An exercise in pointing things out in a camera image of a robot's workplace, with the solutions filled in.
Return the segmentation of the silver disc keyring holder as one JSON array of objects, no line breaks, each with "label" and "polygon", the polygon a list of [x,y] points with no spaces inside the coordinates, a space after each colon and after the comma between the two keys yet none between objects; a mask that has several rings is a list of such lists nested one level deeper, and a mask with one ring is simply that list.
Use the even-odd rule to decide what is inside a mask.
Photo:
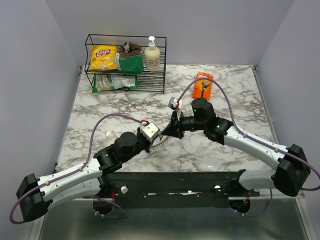
[{"label": "silver disc keyring holder", "polygon": [[161,138],[157,138],[149,150],[151,152],[154,152],[157,149],[163,147],[165,144],[167,144],[171,139],[171,136],[162,136]]}]

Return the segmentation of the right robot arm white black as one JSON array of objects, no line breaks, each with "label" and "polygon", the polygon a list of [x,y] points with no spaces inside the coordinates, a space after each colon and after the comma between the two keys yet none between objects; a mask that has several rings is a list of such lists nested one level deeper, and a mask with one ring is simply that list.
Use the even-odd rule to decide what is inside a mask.
[{"label": "right robot arm white black", "polygon": [[225,118],[216,116],[213,105],[205,98],[192,101],[192,116],[184,116],[182,104],[172,97],[168,107],[173,109],[169,124],[162,135],[182,139],[186,131],[203,131],[211,141],[241,150],[270,167],[269,170],[245,170],[230,183],[230,191],[241,196],[252,189],[277,189],[295,197],[311,173],[303,149],[269,142],[252,135]]}]

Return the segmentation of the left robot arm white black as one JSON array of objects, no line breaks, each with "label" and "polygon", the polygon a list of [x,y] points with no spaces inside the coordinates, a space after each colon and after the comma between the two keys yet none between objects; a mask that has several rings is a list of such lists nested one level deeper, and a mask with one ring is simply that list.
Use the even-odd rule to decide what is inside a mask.
[{"label": "left robot arm white black", "polygon": [[149,152],[160,134],[160,129],[153,123],[140,126],[136,133],[122,133],[113,144],[99,150],[84,163],[47,176],[36,177],[33,173],[25,176],[16,192],[17,202],[14,204],[20,208],[23,222],[44,216],[54,203],[54,197],[86,181],[93,180],[95,184],[94,187],[84,186],[79,192],[81,197],[107,197],[111,185],[99,179],[119,170],[142,151]]}]

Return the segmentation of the orange razor box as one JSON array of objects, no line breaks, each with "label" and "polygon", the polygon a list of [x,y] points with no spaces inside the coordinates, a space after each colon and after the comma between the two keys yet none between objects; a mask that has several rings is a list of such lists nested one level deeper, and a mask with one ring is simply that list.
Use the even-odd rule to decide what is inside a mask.
[{"label": "orange razor box", "polygon": [[213,84],[210,80],[213,80],[214,77],[209,73],[198,71],[196,79],[197,82],[194,84],[192,98],[205,98],[206,100],[209,100]]}]

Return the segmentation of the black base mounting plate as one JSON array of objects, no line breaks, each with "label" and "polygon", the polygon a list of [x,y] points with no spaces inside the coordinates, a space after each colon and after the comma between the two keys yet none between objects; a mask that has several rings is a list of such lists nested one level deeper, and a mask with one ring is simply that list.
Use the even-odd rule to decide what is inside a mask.
[{"label": "black base mounting plate", "polygon": [[138,208],[228,208],[230,197],[258,197],[239,180],[243,170],[232,172],[114,172],[79,184],[47,201],[48,207],[89,196],[111,198],[124,209]]}]

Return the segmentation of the green white snack bag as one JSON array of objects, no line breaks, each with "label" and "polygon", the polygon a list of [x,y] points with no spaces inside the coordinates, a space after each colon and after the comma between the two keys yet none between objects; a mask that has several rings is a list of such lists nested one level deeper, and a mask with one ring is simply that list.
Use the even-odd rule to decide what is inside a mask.
[{"label": "green white snack bag", "polygon": [[129,75],[96,75],[93,80],[92,93],[113,91],[137,87],[137,78]]}]

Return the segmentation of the cream soap pump bottle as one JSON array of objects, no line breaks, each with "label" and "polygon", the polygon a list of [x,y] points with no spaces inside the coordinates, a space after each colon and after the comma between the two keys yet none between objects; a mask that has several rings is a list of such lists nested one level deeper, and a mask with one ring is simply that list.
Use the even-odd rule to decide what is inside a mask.
[{"label": "cream soap pump bottle", "polygon": [[145,66],[150,72],[156,72],[160,68],[160,50],[156,47],[155,37],[148,37],[149,44],[144,51]]}]

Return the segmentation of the green brown snack bag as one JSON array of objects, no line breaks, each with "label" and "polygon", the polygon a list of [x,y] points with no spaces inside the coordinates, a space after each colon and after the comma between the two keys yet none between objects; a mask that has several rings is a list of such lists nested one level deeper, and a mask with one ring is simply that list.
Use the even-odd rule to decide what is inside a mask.
[{"label": "green brown snack bag", "polygon": [[138,75],[144,71],[142,47],[130,41],[117,49],[115,62],[117,70],[125,74]]}]

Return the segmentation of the yellow Lays chips bag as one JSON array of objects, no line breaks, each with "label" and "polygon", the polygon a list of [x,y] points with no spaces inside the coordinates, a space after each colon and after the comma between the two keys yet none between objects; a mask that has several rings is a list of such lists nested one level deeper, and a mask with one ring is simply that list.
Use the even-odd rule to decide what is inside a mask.
[{"label": "yellow Lays chips bag", "polygon": [[115,45],[93,45],[90,50],[90,67],[91,71],[102,72],[117,69]]}]

